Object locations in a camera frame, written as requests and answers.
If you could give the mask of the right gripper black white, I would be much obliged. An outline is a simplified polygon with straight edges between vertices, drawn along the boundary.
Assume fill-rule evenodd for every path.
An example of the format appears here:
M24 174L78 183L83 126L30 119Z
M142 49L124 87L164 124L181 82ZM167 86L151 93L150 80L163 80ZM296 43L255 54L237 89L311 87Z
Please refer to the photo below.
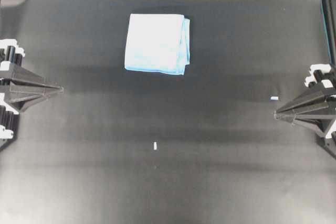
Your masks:
M314 131L318 144L335 157L335 65L311 65L305 86L309 90L276 110L275 119Z

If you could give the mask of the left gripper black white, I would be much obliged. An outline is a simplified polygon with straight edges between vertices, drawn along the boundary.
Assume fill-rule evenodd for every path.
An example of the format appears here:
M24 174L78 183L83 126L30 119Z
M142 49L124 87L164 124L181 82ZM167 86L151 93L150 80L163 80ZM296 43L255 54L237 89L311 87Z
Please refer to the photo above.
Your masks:
M1 150L16 137L18 111L26 111L64 90L59 84L21 67L24 57L24 49L16 39L1 39Z

